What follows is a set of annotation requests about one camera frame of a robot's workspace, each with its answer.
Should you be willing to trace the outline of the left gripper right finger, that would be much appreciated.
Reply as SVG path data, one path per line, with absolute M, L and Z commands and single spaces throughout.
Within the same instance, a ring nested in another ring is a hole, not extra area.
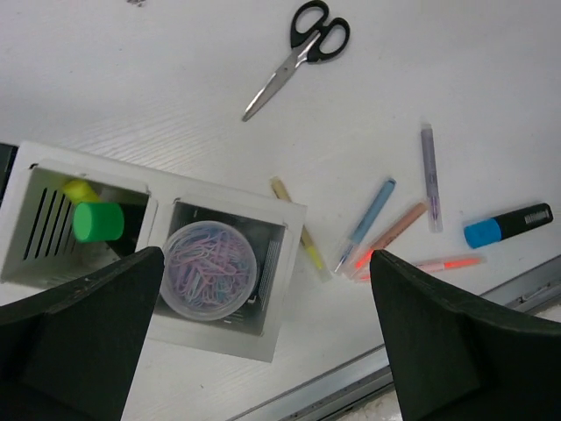
M 373 299 L 405 420 L 558 420 L 560 325 L 492 303 L 387 251 Z

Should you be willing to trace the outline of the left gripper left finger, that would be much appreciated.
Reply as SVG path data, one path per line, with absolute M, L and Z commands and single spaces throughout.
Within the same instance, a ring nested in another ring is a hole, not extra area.
M 118 420 L 160 291 L 149 246 L 1 308 L 3 420 Z

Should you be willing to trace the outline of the neon orange pen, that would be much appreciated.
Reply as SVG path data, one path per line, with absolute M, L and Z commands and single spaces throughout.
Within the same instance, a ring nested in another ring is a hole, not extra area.
M 426 260 L 410 263 L 415 268 L 422 270 L 425 273 L 437 273 L 448 270 L 456 270 L 461 268 L 468 268 L 485 263 L 486 258 L 477 254 L 470 254 L 465 256 L 449 257 L 436 260 Z M 361 268 L 356 272 L 352 278 L 355 282 L 370 281 L 370 269 Z

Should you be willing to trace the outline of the green highlighter marker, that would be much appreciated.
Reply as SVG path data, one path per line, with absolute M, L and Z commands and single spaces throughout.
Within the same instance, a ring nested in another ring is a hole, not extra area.
M 72 226 L 82 243 L 113 241 L 124 233 L 124 213 L 117 203 L 79 203 Z

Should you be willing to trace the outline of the purple pen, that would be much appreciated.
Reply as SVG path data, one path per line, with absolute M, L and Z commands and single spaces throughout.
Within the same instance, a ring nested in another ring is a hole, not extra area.
M 430 229 L 433 232 L 443 231 L 443 220 L 437 180 L 437 162 L 432 126 L 421 125 L 421 143 L 423 152 L 423 169 L 426 196 L 429 206 Z

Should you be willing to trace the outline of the blue highlighter marker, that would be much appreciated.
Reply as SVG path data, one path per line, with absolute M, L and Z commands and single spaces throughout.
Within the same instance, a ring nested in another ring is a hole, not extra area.
M 467 225 L 463 233 L 467 245 L 477 249 L 550 224 L 554 218 L 547 203 L 538 203 Z

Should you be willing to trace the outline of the orange brown pen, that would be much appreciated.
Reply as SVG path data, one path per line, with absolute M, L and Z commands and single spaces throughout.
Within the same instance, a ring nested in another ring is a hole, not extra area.
M 350 262 L 345 266 L 344 274 L 348 278 L 353 278 L 356 273 L 364 269 L 374 251 L 387 248 L 418 218 L 420 218 L 427 211 L 427 209 L 428 205 L 426 202 L 419 202 L 412 206 L 389 228 L 387 228 L 375 241 L 359 248 L 352 256 Z

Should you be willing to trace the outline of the clear jar of paper clips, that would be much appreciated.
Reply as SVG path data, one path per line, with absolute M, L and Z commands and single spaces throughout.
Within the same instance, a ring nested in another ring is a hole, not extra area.
M 160 295 L 189 320 L 227 318 L 246 303 L 258 280 L 258 262 L 249 241 L 221 222 L 182 227 L 167 239 L 163 253 Z

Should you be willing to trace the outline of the yellow highlighter marker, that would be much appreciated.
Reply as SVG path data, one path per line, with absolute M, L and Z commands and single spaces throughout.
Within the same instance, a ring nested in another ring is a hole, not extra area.
M 66 182 L 62 186 L 62 192 L 73 205 L 102 201 L 91 185 L 84 180 L 74 179 Z

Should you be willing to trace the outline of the blue pen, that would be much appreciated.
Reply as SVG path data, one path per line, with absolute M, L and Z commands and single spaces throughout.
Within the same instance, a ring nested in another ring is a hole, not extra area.
M 379 191 L 363 212 L 358 222 L 352 227 L 349 234 L 341 243 L 341 247 L 339 247 L 339 250 L 337 251 L 337 259 L 333 270 L 334 273 L 342 273 L 344 265 L 351 258 L 354 251 L 360 246 L 374 221 L 387 203 L 387 200 L 394 192 L 395 186 L 396 180 L 393 178 L 387 178 L 383 182 Z

